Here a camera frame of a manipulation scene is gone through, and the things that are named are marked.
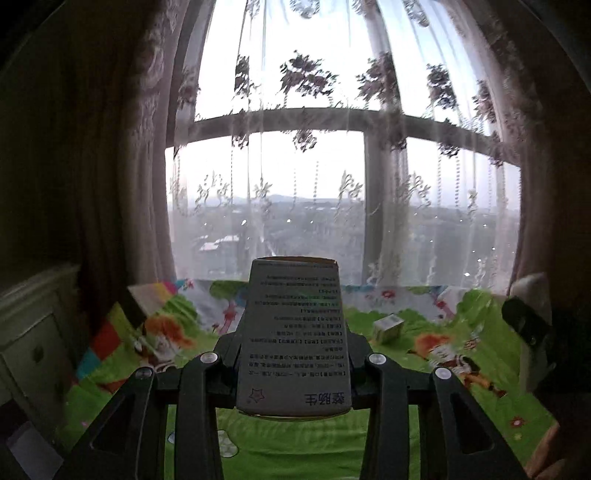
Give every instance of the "white dresser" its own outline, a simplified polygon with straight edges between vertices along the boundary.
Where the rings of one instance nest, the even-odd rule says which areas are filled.
[[[77,273],[71,264],[0,273],[0,405],[13,398],[48,440],[89,341]]]

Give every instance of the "colorful blanket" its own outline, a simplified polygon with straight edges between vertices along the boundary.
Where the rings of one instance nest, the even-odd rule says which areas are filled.
[[[236,329],[248,285],[187,280],[130,288],[147,316],[134,329],[115,305],[93,340],[67,395],[58,437],[71,449],[112,393],[140,365],[182,367]],[[553,422],[532,395],[519,391],[519,338],[501,318],[501,304],[478,290],[447,287],[342,287],[352,331],[371,340],[373,322],[395,313],[400,338],[374,345],[406,368],[429,372],[445,365],[464,382],[522,463]],[[174,409],[169,412],[165,477],[173,478]],[[410,409],[411,477],[418,478],[417,410]],[[218,438],[227,480],[358,478],[367,411],[333,419],[277,422],[220,410]]]

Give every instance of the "white box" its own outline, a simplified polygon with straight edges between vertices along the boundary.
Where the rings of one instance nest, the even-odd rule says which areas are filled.
[[[378,343],[388,343],[400,337],[404,320],[395,314],[388,315],[374,322],[374,340]]]

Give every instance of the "floral embroidered curtain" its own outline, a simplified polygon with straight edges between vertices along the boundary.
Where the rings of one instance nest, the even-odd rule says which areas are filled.
[[[510,48],[460,0],[205,1],[199,15],[167,150],[179,277],[311,255],[346,284],[507,288],[521,156],[482,47]]]

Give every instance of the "city view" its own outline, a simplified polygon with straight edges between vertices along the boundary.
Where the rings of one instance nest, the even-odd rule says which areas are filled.
[[[293,199],[279,195],[270,196],[269,201],[249,206],[238,199],[233,205],[203,206],[189,216],[171,207],[179,278],[247,280],[254,258],[305,255],[336,260],[342,284],[367,281],[362,278],[363,201],[339,205],[336,199],[315,203],[298,199],[294,204]],[[502,235],[496,231],[494,212],[477,213],[470,221],[465,212],[460,214],[453,208],[411,205],[408,218],[401,284],[487,287],[492,284],[491,274],[510,274],[518,212],[507,212]]]

